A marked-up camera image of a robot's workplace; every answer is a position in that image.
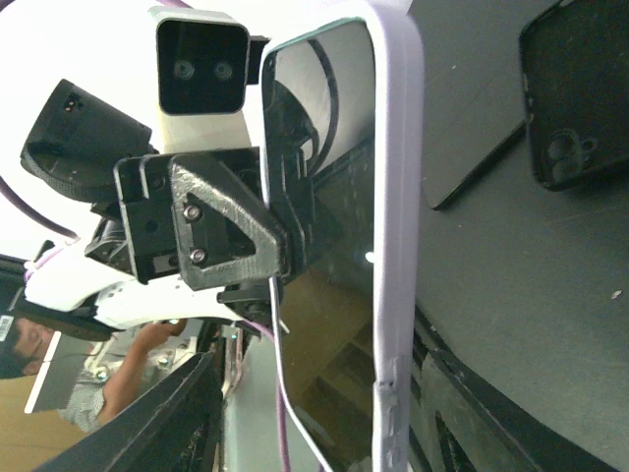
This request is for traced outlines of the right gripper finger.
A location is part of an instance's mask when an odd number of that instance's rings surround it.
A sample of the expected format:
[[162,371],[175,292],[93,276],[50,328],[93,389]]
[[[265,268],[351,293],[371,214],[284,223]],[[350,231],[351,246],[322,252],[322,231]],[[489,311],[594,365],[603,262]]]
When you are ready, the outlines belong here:
[[214,355],[197,353],[115,419],[38,471],[170,471],[197,429],[221,432],[223,396]]

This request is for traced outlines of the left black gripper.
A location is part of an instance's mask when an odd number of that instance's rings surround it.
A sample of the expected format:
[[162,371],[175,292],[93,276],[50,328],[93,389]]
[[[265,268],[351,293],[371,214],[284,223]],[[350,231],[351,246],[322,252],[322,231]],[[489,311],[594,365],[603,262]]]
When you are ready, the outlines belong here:
[[290,273],[278,219],[216,152],[146,154],[113,171],[132,272],[199,291]]

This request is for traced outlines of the teal phone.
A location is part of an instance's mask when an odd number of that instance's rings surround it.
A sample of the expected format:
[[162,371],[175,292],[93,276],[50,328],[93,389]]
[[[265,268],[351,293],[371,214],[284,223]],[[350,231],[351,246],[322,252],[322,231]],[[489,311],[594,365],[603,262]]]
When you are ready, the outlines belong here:
[[364,22],[277,46],[264,66],[267,195],[290,245],[278,281],[287,401],[333,471],[372,467],[374,62]]

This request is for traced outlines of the lavender phone case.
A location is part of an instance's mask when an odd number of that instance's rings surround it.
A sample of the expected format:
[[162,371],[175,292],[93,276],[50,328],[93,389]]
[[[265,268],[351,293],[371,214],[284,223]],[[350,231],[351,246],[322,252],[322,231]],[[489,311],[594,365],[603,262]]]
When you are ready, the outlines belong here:
[[369,5],[375,70],[372,470],[408,463],[425,54],[405,11]]

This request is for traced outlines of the black phone case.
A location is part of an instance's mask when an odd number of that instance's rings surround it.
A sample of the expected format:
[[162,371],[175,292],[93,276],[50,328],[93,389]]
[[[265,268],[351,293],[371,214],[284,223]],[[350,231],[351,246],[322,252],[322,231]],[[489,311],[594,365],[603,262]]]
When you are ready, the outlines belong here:
[[532,172],[558,192],[628,168],[628,4],[557,1],[519,35]]

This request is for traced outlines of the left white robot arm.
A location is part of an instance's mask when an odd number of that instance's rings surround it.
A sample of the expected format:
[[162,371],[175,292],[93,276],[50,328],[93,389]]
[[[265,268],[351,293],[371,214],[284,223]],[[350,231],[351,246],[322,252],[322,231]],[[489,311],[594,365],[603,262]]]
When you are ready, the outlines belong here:
[[149,127],[68,80],[25,141],[25,169],[99,217],[35,261],[15,308],[89,340],[147,322],[261,321],[289,241],[261,199],[255,147],[161,153]]

